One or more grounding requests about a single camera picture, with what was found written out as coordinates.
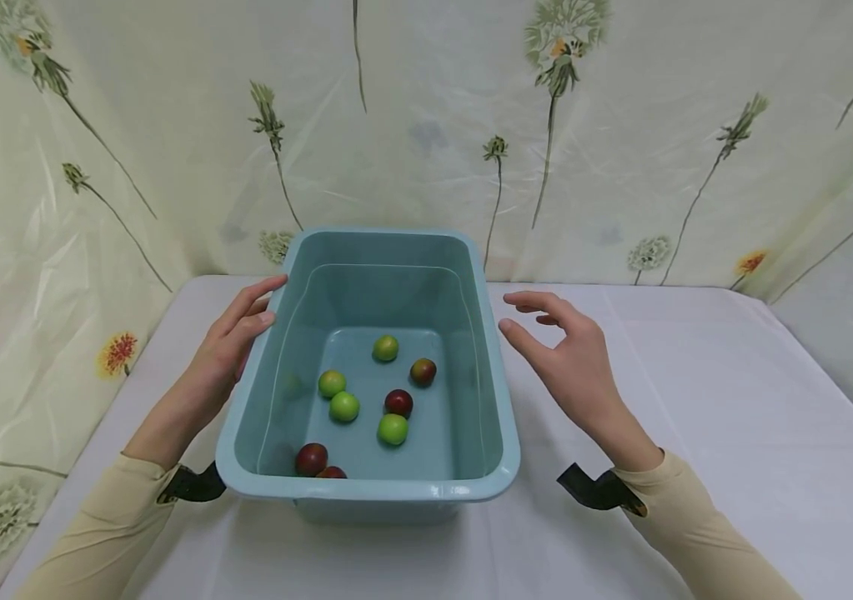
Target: table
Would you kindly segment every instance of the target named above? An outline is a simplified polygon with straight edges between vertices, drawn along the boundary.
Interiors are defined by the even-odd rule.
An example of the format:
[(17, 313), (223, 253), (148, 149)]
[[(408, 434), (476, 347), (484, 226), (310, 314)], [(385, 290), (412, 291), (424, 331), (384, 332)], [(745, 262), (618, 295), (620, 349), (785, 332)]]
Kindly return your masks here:
[[(115, 403), (0, 590), (42, 560), (84, 495), (250, 277), (198, 277), (179, 292)], [(502, 303), (549, 290), (607, 334), (616, 380), (660, 446), (690, 461), (730, 520), (804, 598), (853, 598), (853, 406), (770, 310), (719, 289), (490, 284), (544, 343), (556, 328)], [(180, 502), (124, 598), (338, 600), (690, 598), (618, 511), (593, 512), (554, 482), (609, 461), (502, 342), (522, 446), (514, 486), (433, 528), (318, 527), (273, 502)], [(184, 462), (213, 458), (220, 421)]]

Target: wrist strap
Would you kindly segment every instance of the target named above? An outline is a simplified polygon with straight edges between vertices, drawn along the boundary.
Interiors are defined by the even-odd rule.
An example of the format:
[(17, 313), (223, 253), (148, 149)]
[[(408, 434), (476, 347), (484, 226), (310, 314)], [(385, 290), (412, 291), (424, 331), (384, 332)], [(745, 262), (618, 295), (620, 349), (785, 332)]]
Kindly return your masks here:
[(600, 475), (593, 481), (590, 475), (573, 462), (570, 467), (559, 475), (557, 482), (579, 504), (596, 511), (609, 511), (623, 507), (637, 517), (646, 517), (647, 509), (643, 501), (636, 497), (622, 479), (611, 470)]
[(163, 488), (156, 501), (160, 504), (168, 504), (180, 498), (187, 502), (209, 502), (219, 498), (225, 491), (226, 485), (223, 479), (219, 478), (216, 461), (212, 461), (210, 466), (200, 474), (180, 465), (179, 470), (176, 470), (173, 479), (169, 480), (169, 485)]

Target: sleeve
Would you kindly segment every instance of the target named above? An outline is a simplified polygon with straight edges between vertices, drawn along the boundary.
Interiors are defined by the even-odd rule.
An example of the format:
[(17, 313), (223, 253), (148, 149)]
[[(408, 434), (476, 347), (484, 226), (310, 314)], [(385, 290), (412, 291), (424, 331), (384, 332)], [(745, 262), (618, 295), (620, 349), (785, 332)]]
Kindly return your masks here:
[(776, 569), (713, 506), (690, 465), (669, 451), (649, 472), (614, 469), (646, 505), (645, 517), (625, 511), (697, 600), (800, 600)]
[(176, 470), (120, 455), (15, 598), (120, 598), (173, 511), (158, 498)]

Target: plastic basin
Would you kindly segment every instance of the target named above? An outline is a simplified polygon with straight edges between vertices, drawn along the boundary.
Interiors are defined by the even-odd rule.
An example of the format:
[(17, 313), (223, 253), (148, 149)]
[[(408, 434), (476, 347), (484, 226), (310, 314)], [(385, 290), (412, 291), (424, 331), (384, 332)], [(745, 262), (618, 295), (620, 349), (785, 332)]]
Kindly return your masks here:
[[(322, 523), (439, 523), (464, 502), (497, 497), (519, 468), (519, 438), (499, 337), (476, 246), (439, 230), (314, 229), (292, 242), (276, 323), (256, 339), (219, 434), (226, 486), (246, 498), (294, 501)], [(384, 334), (392, 362), (372, 357)], [(425, 389), (409, 366), (430, 358)], [(319, 374), (335, 368), (360, 400), (352, 423), (334, 422)], [(376, 435), (384, 397), (413, 394), (405, 443)], [(310, 442), (349, 479), (299, 477)]]

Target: wall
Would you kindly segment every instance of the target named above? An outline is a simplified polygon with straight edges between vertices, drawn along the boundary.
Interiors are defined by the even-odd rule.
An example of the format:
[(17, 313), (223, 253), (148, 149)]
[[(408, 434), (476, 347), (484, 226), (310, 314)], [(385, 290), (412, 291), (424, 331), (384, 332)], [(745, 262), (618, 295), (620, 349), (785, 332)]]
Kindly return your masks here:
[[(773, 299), (853, 228), (851, 101), (844, 0), (0, 0), (0, 581), (194, 274), (447, 227)], [(774, 305), (853, 397), (851, 264)]]

